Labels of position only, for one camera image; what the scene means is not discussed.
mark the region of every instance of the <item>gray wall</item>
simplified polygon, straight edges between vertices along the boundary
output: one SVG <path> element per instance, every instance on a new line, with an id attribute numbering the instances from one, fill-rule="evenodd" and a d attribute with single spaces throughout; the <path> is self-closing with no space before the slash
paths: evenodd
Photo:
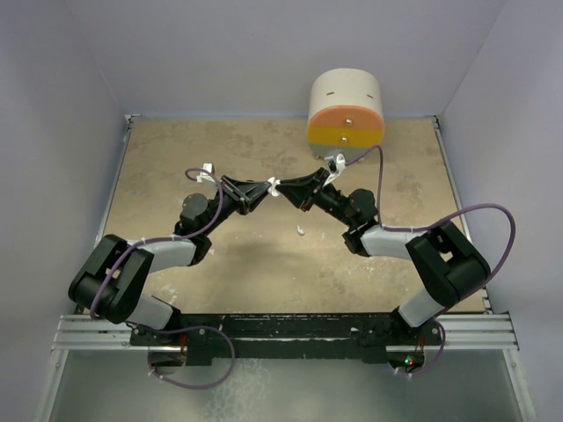
<path id="1" fill-rule="evenodd" d="M 515 248 L 490 284 L 510 310 L 539 420 L 563 415 L 563 3 L 509 0 L 443 116 L 446 150 L 465 205 L 505 204 Z M 497 258 L 501 215 L 469 217 L 478 246 Z"/>
<path id="2" fill-rule="evenodd" d="M 322 72 L 358 67 L 384 113 L 441 113 L 505 0 L 67 0 L 128 113 L 306 115 Z"/>
<path id="3" fill-rule="evenodd" d="M 0 419 L 31 420 L 124 121 L 62 1 L 0 13 Z"/>

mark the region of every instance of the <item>wooden table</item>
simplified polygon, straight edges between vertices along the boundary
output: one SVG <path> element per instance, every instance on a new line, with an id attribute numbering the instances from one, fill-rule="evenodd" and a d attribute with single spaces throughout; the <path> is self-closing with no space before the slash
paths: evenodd
<path id="1" fill-rule="evenodd" d="M 430 120 L 388 120 L 382 215 L 421 225 L 456 209 Z M 305 120 L 139 120 L 134 124 L 106 233 L 129 239 L 167 236 L 183 199 L 213 189 L 188 181 L 187 167 L 213 162 L 216 174 L 266 180 L 304 176 L 324 166 L 305 140 Z M 377 153 L 347 169 L 344 193 L 377 188 Z M 297 225 L 305 230 L 297 233 Z M 345 226 L 283 197 L 233 215 L 212 235 L 197 266 L 151 275 L 144 292 L 183 312 L 391 311 L 422 283 L 410 261 L 362 258 L 343 244 Z M 479 293 L 456 310 L 483 311 Z"/>

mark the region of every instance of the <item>floor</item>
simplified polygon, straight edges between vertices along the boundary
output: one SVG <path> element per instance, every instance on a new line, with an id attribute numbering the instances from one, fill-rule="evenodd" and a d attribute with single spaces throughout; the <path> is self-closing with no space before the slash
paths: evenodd
<path id="1" fill-rule="evenodd" d="M 432 122 L 386 124 L 384 221 L 421 225 L 456 210 Z M 306 120 L 137 121 L 106 233 L 128 239 L 172 233 L 189 193 L 214 194 L 188 181 L 187 167 L 213 162 L 218 176 L 253 180 L 314 172 L 324 162 L 311 153 L 305 127 Z M 373 153 L 334 184 L 344 193 L 375 191 L 377 170 Z M 422 287 L 410 261 L 350 254 L 344 231 L 318 209 L 303 213 L 270 197 L 254 213 L 224 222 L 200 264 L 152 274 L 144 292 L 186 313 L 376 312 L 395 309 Z M 455 310 L 483 311 L 480 294 Z"/>

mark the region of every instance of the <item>metal frame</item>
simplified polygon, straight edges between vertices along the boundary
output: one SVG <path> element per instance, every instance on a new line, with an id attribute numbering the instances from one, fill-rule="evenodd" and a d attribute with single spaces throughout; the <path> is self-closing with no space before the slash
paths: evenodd
<path id="1" fill-rule="evenodd" d="M 434 126 L 436 139 L 442 152 L 442 158 L 446 172 L 450 180 L 451 190 L 454 194 L 456 205 L 461 207 L 461 200 L 453 180 L 450 163 L 443 147 L 440 122 L 436 116 L 428 116 Z M 108 198 L 106 211 L 99 225 L 96 242 L 103 236 L 106 222 L 112 204 L 113 195 L 117 186 L 121 166 L 125 158 L 129 137 L 135 121 L 142 115 L 126 116 L 128 127 L 123 139 L 123 151 L 121 152 L 119 169 L 116 172 L 112 189 Z M 460 217 L 465 234 L 471 240 L 465 216 Z M 515 397 L 524 422 L 537 421 L 535 409 L 527 388 L 523 366 L 518 355 L 518 343 L 510 315 L 492 314 L 488 295 L 482 289 L 483 300 L 486 305 L 485 314 L 446 314 L 439 317 L 440 322 L 447 332 L 445 348 L 448 350 L 502 350 L 507 364 L 508 374 L 512 383 Z M 48 364 L 48 376 L 45 389 L 40 400 L 35 421 L 49 421 L 56 393 L 61 381 L 62 373 L 67 361 L 68 353 L 72 350 L 98 351 L 98 350 L 122 350 L 133 352 L 148 352 L 147 346 L 132 346 L 129 343 L 131 329 L 125 324 L 111 324 L 107 321 L 91 320 L 87 315 L 62 316 L 59 322 L 55 341 Z M 435 350 L 438 346 L 427 346 L 428 350 Z M 388 352 L 403 352 L 411 350 L 410 346 L 388 346 Z M 151 351 L 178 351 L 174 346 L 151 346 Z"/>

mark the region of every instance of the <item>toy dresser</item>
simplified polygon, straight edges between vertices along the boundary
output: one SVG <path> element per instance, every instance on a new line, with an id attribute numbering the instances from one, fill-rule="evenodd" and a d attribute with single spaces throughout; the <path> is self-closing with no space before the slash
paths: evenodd
<path id="1" fill-rule="evenodd" d="M 333 69 L 311 88 L 307 139 L 313 153 L 339 149 L 347 161 L 384 136 L 379 83 L 359 69 Z"/>

